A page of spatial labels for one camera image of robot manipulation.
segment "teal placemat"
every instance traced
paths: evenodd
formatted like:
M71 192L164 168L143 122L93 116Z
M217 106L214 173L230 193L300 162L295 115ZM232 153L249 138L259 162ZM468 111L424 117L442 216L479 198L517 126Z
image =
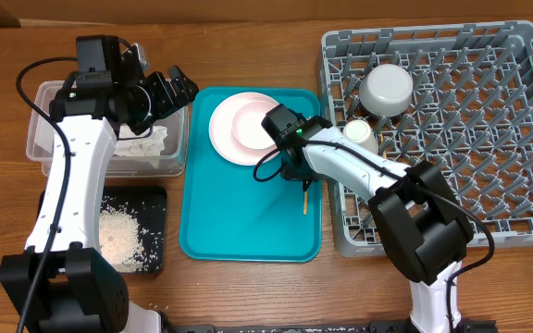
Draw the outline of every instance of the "teal placemat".
M316 96L299 89L207 88L192 107L191 134L184 176L180 247L194 259L304 263L322 244L322 185L308 192L307 215L301 181L279 176L253 179L253 166L226 161L209 140L209 120L216 107L236 93L273 97L304 116L319 115ZM277 156L259 176L280 167Z

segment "transparent bin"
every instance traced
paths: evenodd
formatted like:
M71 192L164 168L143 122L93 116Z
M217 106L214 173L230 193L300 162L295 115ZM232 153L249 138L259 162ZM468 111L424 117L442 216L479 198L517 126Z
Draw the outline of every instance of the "transparent bin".
M41 84L34 103L48 114L49 103L63 86L62 80ZM177 177L184 171L189 135L188 107L183 107L166 119L157 120L155 126L167 128L166 147L159 156L112 156L106 171L107 177ZM32 111L26 142L26 156L43 165L48 176L53 161L53 128Z

